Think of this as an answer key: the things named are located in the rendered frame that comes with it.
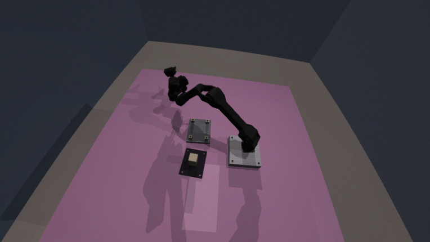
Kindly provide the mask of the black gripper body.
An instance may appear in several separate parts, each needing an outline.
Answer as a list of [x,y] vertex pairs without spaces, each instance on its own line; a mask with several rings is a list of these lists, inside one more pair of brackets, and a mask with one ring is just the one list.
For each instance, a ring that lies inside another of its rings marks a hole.
[[[176,71],[173,67],[170,67],[168,69],[164,69],[163,72],[167,77],[174,77],[174,75],[176,74]],[[185,86],[185,87],[183,87],[183,89],[186,91],[187,87]]]

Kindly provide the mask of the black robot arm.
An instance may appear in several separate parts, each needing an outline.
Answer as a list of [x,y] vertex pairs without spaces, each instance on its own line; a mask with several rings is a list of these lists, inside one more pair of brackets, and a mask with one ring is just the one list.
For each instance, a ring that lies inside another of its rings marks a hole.
[[[261,138],[258,131],[252,125],[246,124],[246,122],[243,121],[236,111],[226,102],[226,98],[222,90],[213,85],[198,84],[194,88],[185,92],[183,87],[188,84],[188,79],[182,75],[169,78],[168,97],[170,101],[175,101],[177,105],[182,106],[190,98],[198,95],[202,101],[208,103],[211,107],[219,109],[239,130],[238,136],[243,141],[241,142],[243,152],[254,152],[254,149]],[[208,93],[204,95],[201,93],[202,91],[208,91]]]

